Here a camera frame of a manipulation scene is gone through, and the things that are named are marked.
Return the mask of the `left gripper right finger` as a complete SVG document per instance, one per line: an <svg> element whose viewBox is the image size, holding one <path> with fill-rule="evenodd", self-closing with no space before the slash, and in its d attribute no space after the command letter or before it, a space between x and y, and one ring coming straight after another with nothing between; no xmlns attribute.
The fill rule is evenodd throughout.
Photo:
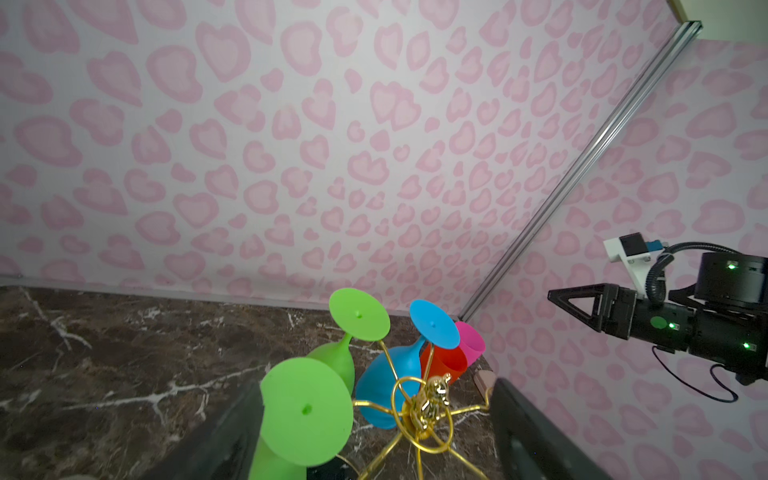
<svg viewBox="0 0 768 480"><path fill-rule="evenodd" d="M490 415L496 451L507 479L610 479L504 378L494 384Z"/></svg>

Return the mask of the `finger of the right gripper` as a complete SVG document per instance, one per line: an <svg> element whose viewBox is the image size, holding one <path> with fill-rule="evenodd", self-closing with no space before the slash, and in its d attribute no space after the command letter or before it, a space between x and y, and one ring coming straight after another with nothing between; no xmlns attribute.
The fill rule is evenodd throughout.
<svg viewBox="0 0 768 480"><path fill-rule="evenodd" d="M606 314L602 306L604 284L549 290L547 300L595 332L601 332Z"/></svg>

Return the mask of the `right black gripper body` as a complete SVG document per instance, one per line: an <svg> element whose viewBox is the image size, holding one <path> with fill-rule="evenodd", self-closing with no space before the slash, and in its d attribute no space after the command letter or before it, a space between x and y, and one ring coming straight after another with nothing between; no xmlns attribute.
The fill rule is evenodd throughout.
<svg viewBox="0 0 768 480"><path fill-rule="evenodd" d="M634 290L603 284L599 300L599 331L623 340L637 339L670 353L687 351L694 311L680 305L653 306Z"/></svg>

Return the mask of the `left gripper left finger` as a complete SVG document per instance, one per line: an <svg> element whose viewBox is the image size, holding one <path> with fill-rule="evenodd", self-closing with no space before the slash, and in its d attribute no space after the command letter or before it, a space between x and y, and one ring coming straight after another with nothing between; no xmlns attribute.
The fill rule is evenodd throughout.
<svg viewBox="0 0 768 480"><path fill-rule="evenodd" d="M259 440L263 413L259 382L251 380L142 478L246 479Z"/></svg>

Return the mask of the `magenta wine glass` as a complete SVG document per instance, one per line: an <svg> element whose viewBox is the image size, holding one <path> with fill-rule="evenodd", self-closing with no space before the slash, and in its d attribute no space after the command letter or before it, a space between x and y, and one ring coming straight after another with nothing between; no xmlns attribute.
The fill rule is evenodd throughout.
<svg viewBox="0 0 768 480"><path fill-rule="evenodd" d="M473 365L486 351L486 343L481 334L466 322L455 323L460 336L459 349L463 352L467 366Z"/></svg>

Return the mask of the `red wine glass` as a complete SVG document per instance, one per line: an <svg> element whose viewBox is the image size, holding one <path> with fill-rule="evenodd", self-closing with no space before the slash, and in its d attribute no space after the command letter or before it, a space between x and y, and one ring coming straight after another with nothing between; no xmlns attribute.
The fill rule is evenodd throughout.
<svg viewBox="0 0 768 480"><path fill-rule="evenodd" d="M468 361L460 348L446 350L435 347L430 370L427 370L427 361L430 353L430 345L425 345L420 352L422 378L429 379L433 376L451 376L449 384L452 385L467 370Z"/></svg>

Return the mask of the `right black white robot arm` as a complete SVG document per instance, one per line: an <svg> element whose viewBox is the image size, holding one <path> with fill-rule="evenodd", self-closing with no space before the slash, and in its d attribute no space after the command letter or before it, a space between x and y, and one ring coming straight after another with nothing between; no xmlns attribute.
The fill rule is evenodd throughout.
<svg viewBox="0 0 768 480"><path fill-rule="evenodd" d="M705 253L696 282L661 302L609 283L551 290L547 299L598 333L710 360L743 385L767 378L765 257Z"/></svg>

